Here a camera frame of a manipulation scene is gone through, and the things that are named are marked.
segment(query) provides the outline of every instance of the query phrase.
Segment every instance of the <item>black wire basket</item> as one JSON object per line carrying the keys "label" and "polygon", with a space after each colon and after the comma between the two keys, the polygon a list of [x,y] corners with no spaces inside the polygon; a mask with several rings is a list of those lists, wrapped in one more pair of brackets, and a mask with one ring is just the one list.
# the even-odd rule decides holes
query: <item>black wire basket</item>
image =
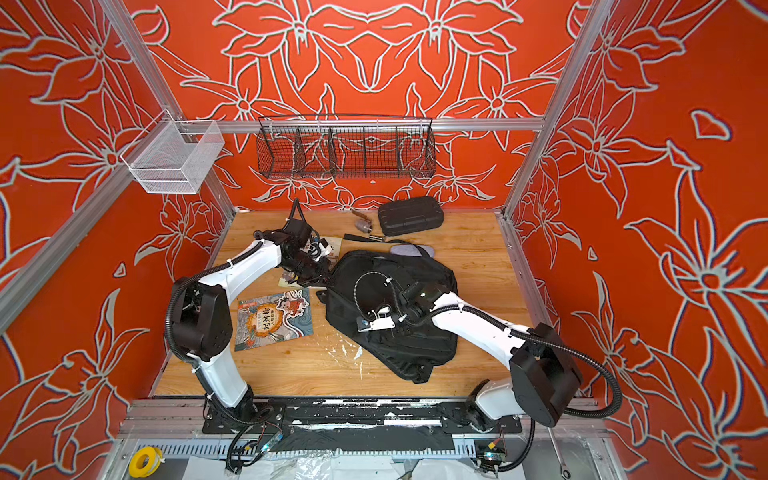
{"label": "black wire basket", "polygon": [[259,118],[259,172],[267,178],[430,178],[435,135],[429,118],[333,115]]}

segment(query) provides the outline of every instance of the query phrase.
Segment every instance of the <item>wire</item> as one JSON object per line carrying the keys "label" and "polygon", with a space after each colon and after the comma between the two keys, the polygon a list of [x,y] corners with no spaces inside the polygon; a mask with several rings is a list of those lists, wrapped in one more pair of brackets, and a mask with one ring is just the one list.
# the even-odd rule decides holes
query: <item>wire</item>
{"label": "wire", "polygon": [[[291,205],[291,208],[290,208],[290,214],[288,214],[288,218],[289,218],[289,219],[293,218],[293,215],[294,215],[294,214],[295,214],[297,211],[299,212],[299,217],[301,217],[301,221],[303,221],[304,223],[306,223],[307,225],[309,225],[309,224],[306,222],[306,218],[304,218],[304,212],[301,210],[301,203],[299,202],[299,199],[298,199],[298,198],[294,198],[294,199],[293,199],[293,204]],[[283,225],[283,228],[285,228],[285,227],[288,227],[288,221],[286,221],[286,224],[285,224],[285,225]],[[312,243],[317,243],[317,242],[319,242],[319,241],[320,241],[320,234],[319,234],[319,233],[317,233],[317,230],[315,230],[314,228],[312,228],[312,226],[310,226],[310,229],[312,230],[312,234],[314,235],[314,238],[310,239],[310,241],[311,241]]]}
{"label": "wire", "polygon": [[178,303],[179,299],[182,295],[187,293],[187,288],[189,288],[190,285],[197,282],[199,279],[203,278],[206,275],[211,275],[212,273],[220,272],[221,270],[224,270],[226,268],[229,268],[231,265],[234,265],[235,263],[239,263],[246,258],[253,255],[255,252],[257,252],[262,245],[264,245],[264,242],[257,243],[253,248],[248,250],[247,252],[243,252],[241,255],[235,257],[232,260],[232,263],[229,262],[224,263],[219,266],[215,266],[213,268],[210,268],[208,270],[204,270],[196,275],[193,275],[189,278],[187,278],[184,282],[179,285],[178,288],[176,288],[172,294],[170,295],[170,302],[168,303],[168,309],[165,312],[165,339],[168,342],[168,348],[171,350],[171,352],[174,353],[174,355],[180,359],[182,362],[190,363],[194,368],[196,369],[200,362],[197,359],[194,359],[187,355],[187,352],[183,352],[181,348],[176,343],[176,339],[174,338],[173,334],[173,328],[174,328],[174,309],[176,307],[176,304]]}
{"label": "wire", "polygon": [[245,432],[253,428],[253,425],[246,425],[244,426],[236,435],[235,438],[232,439],[232,442],[230,443],[229,448],[227,448],[227,469],[234,473],[240,473],[240,470],[242,469],[242,462],[240,462],[240,465],[234,466],[232,463],[232,455],[235,450],[235,445],[237,445],[237,442],[240,441],[240,437],[243,436]]}
{"label": "wire", "polygon": [[359,276],[357,278],[357,281],[355,282],[355,286],[352,288],[352,298],[355,301],[355,306],[357,307],[357,311],[360,312],[360,315],[362,315],[362,317],[364,319],[368,320],[369,322],[372,322],[373,320],[376,319],[376,316],[374,316],[372,319],[369,318],[368,314],[362,311],[362,307],[360,306],[360,302],[357,300],[357,286],[360,284],[360,280],[362,280],[363,278],[365,278],[368,275],[373,275],[373,274],[381,275],[386,280],[390,280],[389,281],[389,287],[392,289],[392,299],[394,300],[393,303],[395,304],[395,311],[397,311],[398,317],[402,317],[403,314],[402,314],[402,309],[400,308],[400,301],[398,299],[397,287],[395,286],[395,281],[391,280],[389,275],[387,275],[385,273],[381,273],[381,272],[379,272],[377,270],[371,270],[371,271],[365,272],[363,275]]}
{"label": "wire", "polygon": [[[200,381],[200,384],[203,386],[203,389],[206,392],[212,392],[212,388],[208,384],[208,380],[205,378],[205,375],[203,375],[201,370],[197,370],[195,372],[195,376]],[[256,412],[256,419],[255,420],[243,420],[237,418],[235,415],[230,413],[229,409],[221,403],[221,401],[216,397],[216,393],[212,392],[208,395],[205,395],[206,400],[208,401],[210,397],[210,405],[212,408],[214,408],[217,412],[219,412],[221,415],[227,417],[230,421],[235,423],[240,423],[241,425],[261,425],[272,415],[272,412],[274,412],[274,407],[271,405],[265,406],[263,409]]]}
{"label": "wire", "polygon": [[512,463],[498,467],[498,470],[500,472],[509,472],[513,468],[517,468],[522,464],[523,460],[525,460],[525,457],[527,457],[528,453],[531,451],[531,447],[533,447],[533,436],[535,432],[536,432],[536,421],[534,421],[534,419],[531,419],[531,429],[528,430],[528,441],[525,442],[525,447],[523,448],[523,451],[520,452],[520,455],[518,455],[518,457],[515,460],[513,460]]}
{"label": "wire", "polygon": [[416,470],[416,466],[419,465],[419,462],[422,461],[420,458],[416,460],[416,463],[413,465],[413,468],[411,468],[408,472],[400,475],[397,480],[403,480],[407,475],[413,474],[413,471]]}
{"label": "wire", "polygon": [[310,258],[312,260],[319,260],[320,254],[322,253],[322,250],[320,249],[320,243],[319,242],[312,242],[310,243],[310,247],[306,249],[307,254],[309,254]]}
{"label": "wire", "polygon": [[502,428],[502,421],[499,420],[498,422],[496,422],[496,426],[498,426],[498,434],[500,435],[498,439],[501,440],[502,443],[504,444],[504,447],[502,447],[502,448],[504,449],[504,454],[506,455],[507,454],[507,439],[506,439],[506,437],[504,437],[504,429]]}
{"label": "wire", "polygon": [[[243,446],[243,448],[240,449],[240,453],[237,455],[237,459],[242,462],[242,467],[250,467],[254,463],[258,462],[259,459],[262,457],[261,452],[259,452],[259,444],[261,443],[261,440],[264,438],[264,431],[266,430],[266,425],[262,425],[261,427],[261,433],[259,434],[259,438],[256,440],[251,440],[247,444]],[[253,447],[251,448],[251,451],[255,455],[253,455],[253,458],[249,460],[248,462],[243,462],[243,453],[245,450],[253,444]]]}
{"label": "wire", "polygon": [[[423,316],[419,322],[420,324],[424,323],[427,320],[431,319],[432,317],[439,315],[440,313],[448,312],[451,310],[459,310],[459,305],[440,306],[439,308],[436,308],[433,311],[427,313],[425,316]],[[522,333],[515,329],[508,328],[508,326],[505,325],[504,323],[499,322],[497,319],[488,315],[486,312],[483,312],[482,310],[478,310],[473,306],[464,305],[463,311],[469,312],[475,316],[479,316],[480,318],[487,321],[488,323],[491,323],[493,326],[499,328],[500,330],[504,330],[504,331],[508,330],[509,335],[517,337],[519,339],[523,339],[526,342],[538,343],[539,345],[544,345],[553,349],[562,350],[563,352],[566,352],[569,355],[584,361],[593,369],[597,370],[598,373],[600,373],[600,375],[605,379],[605,382],[608,384],[608,386],[611,388],[611,392],[613,393],[613,398],[611,399],[611,403],[606,405],[604,408],[598,409],[598,410],[579,410],[579,409],[571,409],[566,407],[564,410],[565,413],[575,417],[581,417],[585,419],[602,419],[602,418],[613,415],[614,413],[619,411],[619,408],[621,408],[621,400],[624,398],[624,396],[621,393],[621,386],[619,385],[618,380],[616,380],[616,377],[614,377],[613,374],[609,372],[608,369],[606,369],[601,363],[599,363],[597,360],[593,359],[586,353],[579,352],[578,350],[572,349],[571,347],[568,347],[565,345],[560,345],[559,343],[549,342],[537,336],[530,335],[527,333]]]}
{"label": "wire", "polygon": [[274,423],[271,423],[271,422],[264,422],[264,423],[266,423],[270,427],[275,427],[279,433],[283,433],[283,429],[280,428],[279,426],[275,425]]}

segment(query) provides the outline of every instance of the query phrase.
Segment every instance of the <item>black backpack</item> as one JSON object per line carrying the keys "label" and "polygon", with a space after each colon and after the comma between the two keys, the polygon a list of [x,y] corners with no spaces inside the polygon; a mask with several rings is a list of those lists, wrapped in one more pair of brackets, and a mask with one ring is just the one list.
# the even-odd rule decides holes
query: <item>black backpack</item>
{"label": "black backpack", "polygon": [[[426,382],[432,374],[432,367],[443,365],[453,358],[456,354],[456,334],[439,329],[432,322],[417,327],[403,322],[395,329],[358,332],[360,313],[353,301],[353,289],[357,279],[365,272],[377,270],[392,276],[396,270],[404,269],[416,281],[435,281],[458,293],[453,271],[429,257],[423,249],[419,250],[421,257],[368,250],[348,252],[333,268],[326,292],[318,295],[326,304],[328,323],[371,352],[397,376],[414,383]],[[392,304],[392,291],[383,285],[381,276],[369,275],[361,280],[358,287],[358,301],[363,311],[367,312],[382,303]]]}

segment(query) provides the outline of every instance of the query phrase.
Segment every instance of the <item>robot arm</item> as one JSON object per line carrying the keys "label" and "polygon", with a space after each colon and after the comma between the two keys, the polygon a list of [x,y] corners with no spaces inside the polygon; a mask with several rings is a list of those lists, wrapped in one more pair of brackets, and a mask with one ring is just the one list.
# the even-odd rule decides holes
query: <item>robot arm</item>
{"label": "robot arm", "polygon": [[[301,219],[293,218],[298,210]],[[257,416],[253,393],[243,381],[230,353],[232,322],[229,305],[247,286],[266,271],[281,266],[293,272],[300,285],[324,285],[329,280],[328,244],[304,220],[294,203],[286,225],[279,230],[254,232],[255,241],[241,255],[191,278],[179,279],[166,315],[166,340],[171,351],[190,363],[208,398],[235,422],[248,423]],[[422,285],[398,275],[394,280],[399,307],[363,312],[358,306],[359,331],[391,329],[400,322],[412,325],[425,321],[456,333],[491,354],[510,370],[510,378],[484,382],[468,400],[473,423],[525,413],[536,422],[554,426],[581,384],[581,373],[571,356],[578,356],[601,375],[605,368],[584,354],[563,346],[549,326],[536,329],[515,325],[464,302],[438,284]],[[615,413],[621,405],[621,390],[608,382],[614,401],[594,417]]]}
{"label": "robot arm", "polygon": [[174,284],[165,337],[171,351],[190,363],[208,398],[235,419],[255,417],[253,393],[237,371],[230,351],[230,304],[266,271],[281,266],[299,285],[329,279],[328,243],[306,222],[298,200],[279,230],[256,231],[254,241],[227,263]]}
{"label": "robot arm", "polygon": [[[440,285],[412,285],[403,278],[388,280],[395,282],[406,304],[402,315],[391,315],[388,307],[377,313],[361,311],[359,331],[394,328],[404,321],[412,325],[431,321],[474,343],[510,370],[507,379],[483,382],[470,395],[468,414],[475,426],[485,429],[492,420],[521,414],[545,426],[557,424],[582,377],[570,354],[557,348],[562,341],[550,326],[541,324],[531,329],[507,322]],[[554,348],[542,343],[554,344]]]}

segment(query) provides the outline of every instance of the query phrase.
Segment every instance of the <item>cartoon illustration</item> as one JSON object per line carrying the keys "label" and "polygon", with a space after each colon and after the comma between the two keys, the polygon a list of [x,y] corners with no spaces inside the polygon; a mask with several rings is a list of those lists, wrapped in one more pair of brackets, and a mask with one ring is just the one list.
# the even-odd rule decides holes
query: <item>cartoon illustration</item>
{"label": "cartoon illustration", "polygon": [[240,302],[235,351],[312,335],[307,288]]}

